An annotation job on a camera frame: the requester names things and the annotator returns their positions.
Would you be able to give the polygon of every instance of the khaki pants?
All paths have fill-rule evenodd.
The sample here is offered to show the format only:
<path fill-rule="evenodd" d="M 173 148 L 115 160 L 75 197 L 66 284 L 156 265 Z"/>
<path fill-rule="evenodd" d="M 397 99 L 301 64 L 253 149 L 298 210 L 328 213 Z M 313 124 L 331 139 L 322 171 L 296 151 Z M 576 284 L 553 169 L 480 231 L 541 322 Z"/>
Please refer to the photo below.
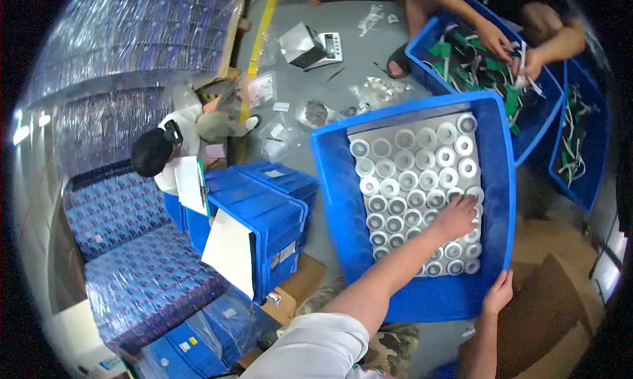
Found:
<path fill-rule="evenodd" d="M 196 119 L 196 131 L 207 143 L 222 143 L 228 136 L 242 137 L 248 129 L 240 122 L 232 119 L 227 111 L 210 111 Z"/>
<path fill-rule="evenodd" d="M 343 279 L 319 288 L 299 309 L 297 316 L 320 311 L 345 288 Z M 368 351 L 360 362 L 365 368 L 379 369 L 396 379 L 407 379 L 413 353 L 418 348 L 420 325 L 383 324 L 369 341 Z"/>

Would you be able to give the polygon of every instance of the camouflage pants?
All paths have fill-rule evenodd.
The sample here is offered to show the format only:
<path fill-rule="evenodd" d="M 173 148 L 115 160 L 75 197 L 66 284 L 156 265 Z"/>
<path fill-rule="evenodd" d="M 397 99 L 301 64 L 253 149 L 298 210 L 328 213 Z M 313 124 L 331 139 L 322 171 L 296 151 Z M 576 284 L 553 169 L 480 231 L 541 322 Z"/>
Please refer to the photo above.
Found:
<path fill-rule="evenodd" d="M 320 311 L 345 288 L 343 279 L 319 288 L 299 309 L 297 316 Z M 396 379 L 407 379 L 413 353 L 418 348 L 420 326 L 417 324 L 383 324 L 369 341 L 361 366 L 379 369 Z"/>

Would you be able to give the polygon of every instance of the person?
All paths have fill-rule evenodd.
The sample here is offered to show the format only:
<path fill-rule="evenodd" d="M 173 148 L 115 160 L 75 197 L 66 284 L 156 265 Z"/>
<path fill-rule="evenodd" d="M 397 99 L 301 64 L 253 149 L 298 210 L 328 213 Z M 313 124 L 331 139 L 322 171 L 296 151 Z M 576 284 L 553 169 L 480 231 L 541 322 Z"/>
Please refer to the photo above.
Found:
<path fill-rule="evenodd" d="M 217 110 L 221 100 L 218 96 L 204 106 L 195 104 L 167 114 L 157 128 L 143 133 L 132 145 L 132 169 L 140 176 L 154 177 L 158 187 L 172 195 L 178 195 L 174 158 L 197 156 L 204 171 L 210 171 L 219 159 L 208 157 L 207 144 L 226 136 L 244 137 L 261 123 L 257 114 L 244 124 L 233 121 L 227 111 Z"/>
<path fill-rule="evenodd" d="M 534 81 L 544 65 L 572 58 L 585 49 L 581 14 L 570 0 L 488 0 L 487 5 L 502 18 L 524 27 L 521 35 L 532 47 L 526 53 L 524 69 L 519 70 L 519 59 L 510 58 L 511 43 L 501 30 L 463 0 L 406 0 L 409 40 L 413 40 L 432 14 L 442 7 L 470 23 L 487 49 L 503 61 L 512 62 L 515 75 Z M 387 61 L 392 78 L 402 78 L 409 73 L 406 46 L 398 48 Z"/>
<path fill-rule="evenodd" d="M 300 309 L 305 314 L 292 320 L 242 379 L 407 378 L 419 327 L 384 325 L 389 300 L 433 251 L 475 228 L 476 203 L 477 198 L 469 195 L 452 200 L 422 234 L 383 257 L 340 294 L 334 296 L 338 291 L 331 289 L 317 292 L 312 307 Z M 496 318 L 512 298 L 511 283 L 512 272 L 503 271 L 484 299 L 477 335 L 480 347 L 476 361 L 467 365 L 469 378 L 495 377 Z M 355 365 L 361 358 L 363 366 Z"/>

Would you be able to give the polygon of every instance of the tray of metal washers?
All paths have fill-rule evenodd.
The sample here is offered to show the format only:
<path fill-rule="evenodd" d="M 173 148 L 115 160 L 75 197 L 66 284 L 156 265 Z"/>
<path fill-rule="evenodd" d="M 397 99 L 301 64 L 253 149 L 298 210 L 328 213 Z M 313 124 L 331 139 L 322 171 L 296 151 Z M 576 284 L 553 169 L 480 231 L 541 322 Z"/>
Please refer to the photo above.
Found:
<path fill-rule="evenodd" d="M 424 232 L 464 193 L 478 197 L 475 221 L 481 222 L 485 197 L 476 129 L 473 114 L 464 112 L 349 135 L 376 261 Z M 441 246 L 417 277 L 479 271 L 480 234 L 478 226 Z"/>

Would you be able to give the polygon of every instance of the digital display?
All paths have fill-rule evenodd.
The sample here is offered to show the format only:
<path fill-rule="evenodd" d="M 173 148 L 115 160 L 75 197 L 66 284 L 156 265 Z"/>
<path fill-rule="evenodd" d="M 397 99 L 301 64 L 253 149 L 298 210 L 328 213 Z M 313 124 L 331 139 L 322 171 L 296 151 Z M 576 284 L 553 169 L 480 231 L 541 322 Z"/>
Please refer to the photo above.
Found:
<path fill-rule="evenodd" d="M 334 59 L 334 37 L 331 34 L 325 36 L 325 53 L 328 59 Z"/>

